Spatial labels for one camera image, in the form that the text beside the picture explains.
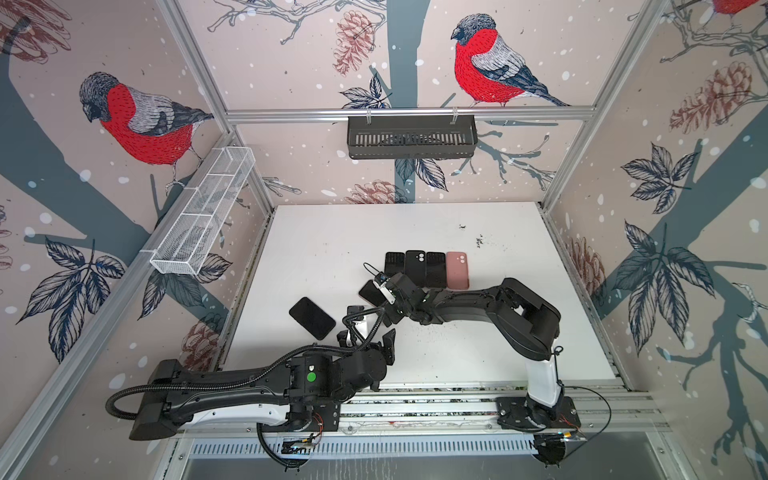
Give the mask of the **black bare phone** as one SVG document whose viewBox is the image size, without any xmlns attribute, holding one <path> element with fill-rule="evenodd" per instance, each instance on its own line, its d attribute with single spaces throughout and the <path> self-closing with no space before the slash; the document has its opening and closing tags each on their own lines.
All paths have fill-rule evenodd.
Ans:
<svg viewBox="0 0 768 480">
<path fill-rule="evenodd" d="M 446 254 L 427 252 L 425 257 L 425 286 L 427 288 L 446 288 Z"/>
</svg>

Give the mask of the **purple phone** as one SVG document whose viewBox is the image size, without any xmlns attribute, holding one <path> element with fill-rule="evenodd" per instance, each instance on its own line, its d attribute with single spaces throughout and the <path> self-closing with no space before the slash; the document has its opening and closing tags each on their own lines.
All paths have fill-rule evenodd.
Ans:
<svg viewBox="0 0 768 480">
<path fill-rule="evenodd" d="M 384 261 L 384 273 L 392 277 L 398 273 L 403 273 L 405 269 L 404 252 L 387 252 Z"/>
</svg>

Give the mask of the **pink phone case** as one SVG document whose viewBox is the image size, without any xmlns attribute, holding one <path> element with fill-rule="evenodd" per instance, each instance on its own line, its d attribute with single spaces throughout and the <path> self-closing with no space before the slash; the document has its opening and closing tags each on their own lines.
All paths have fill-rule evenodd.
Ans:
<svg viewBox="0 0 768 480">
<path fill-rule="evenodd" d="M 452 290 L 468 290 L 470 286 L 467 254 L 459 251 L 446 253 L 446 285 Z"/>
</svg>

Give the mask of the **black phone near left arm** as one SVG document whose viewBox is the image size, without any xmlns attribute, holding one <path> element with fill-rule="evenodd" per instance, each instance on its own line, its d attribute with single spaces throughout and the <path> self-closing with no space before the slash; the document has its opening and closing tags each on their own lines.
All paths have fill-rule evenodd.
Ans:
<svg viewBox="0 0 768 480">
<path fill-rule="evenodd" d="M 302 297 L 289 315 L 314 339 L 324 340 L 336 327 L 336 321 L 308 297 Z"/>
</svg>

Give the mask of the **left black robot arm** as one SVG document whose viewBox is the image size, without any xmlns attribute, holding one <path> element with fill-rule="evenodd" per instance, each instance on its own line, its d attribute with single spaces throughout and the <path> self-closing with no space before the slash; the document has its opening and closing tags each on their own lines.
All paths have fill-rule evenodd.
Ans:
<svg viewBox="0 0 768 480">
<path fill-rule="evenodd" d="M 253 421 L 278 431 L 337 427 L 340 405 L 376 390 L 395 360 L 396 331 L 343 356 L 305 352 L 273 368 L 194 372 L 176 359 L 158 364 L 148 381 L 129 438 L 160 440 L 185 425 L 225 419 Z"/>
</svg>

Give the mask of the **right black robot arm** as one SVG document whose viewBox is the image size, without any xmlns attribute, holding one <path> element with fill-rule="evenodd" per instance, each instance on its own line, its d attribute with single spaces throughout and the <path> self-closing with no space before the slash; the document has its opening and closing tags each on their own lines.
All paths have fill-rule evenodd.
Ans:
<svg viewBox="0 0 768 480">
<path fill-rule="evenodd" d="M 481 290 L 424 289 L 398 273 L 379 287 L 393 323 L 408 318 L 421 325 L 481 322 L 493 325 L 526 360 L 528 408 L 552 415 L 563 398 L 554 342 L 561 314 L 515 278 Z"/>
</svg>

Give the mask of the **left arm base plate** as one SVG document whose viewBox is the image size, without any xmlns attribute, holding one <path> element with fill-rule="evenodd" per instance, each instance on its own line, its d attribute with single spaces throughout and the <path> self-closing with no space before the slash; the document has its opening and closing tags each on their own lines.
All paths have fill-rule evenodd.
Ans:
<svg viewBox="0 0 768 480">
<path fill-rule="evenodd" d="M 341 404 L 330 400 L 319 403 L 292 403 L 286 421 L 280 425 L 288 432 L 336 432 L 339 427 Z"/>
</svg>

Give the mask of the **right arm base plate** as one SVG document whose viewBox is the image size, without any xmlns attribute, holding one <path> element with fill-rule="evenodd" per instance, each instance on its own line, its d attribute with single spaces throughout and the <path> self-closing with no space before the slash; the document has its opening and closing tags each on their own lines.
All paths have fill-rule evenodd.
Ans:
<svg viewBox="0 0 768 480">
<path fill-rule="evenodd" d="M 528 396 L 499 397 L 495 400 L 498 425 L 505 430 L 537 433 L 554 429 L 570 431 L 581 428 L 573 399 L 560 398 L 553 407 L 542 406 Z"/>
</svg>

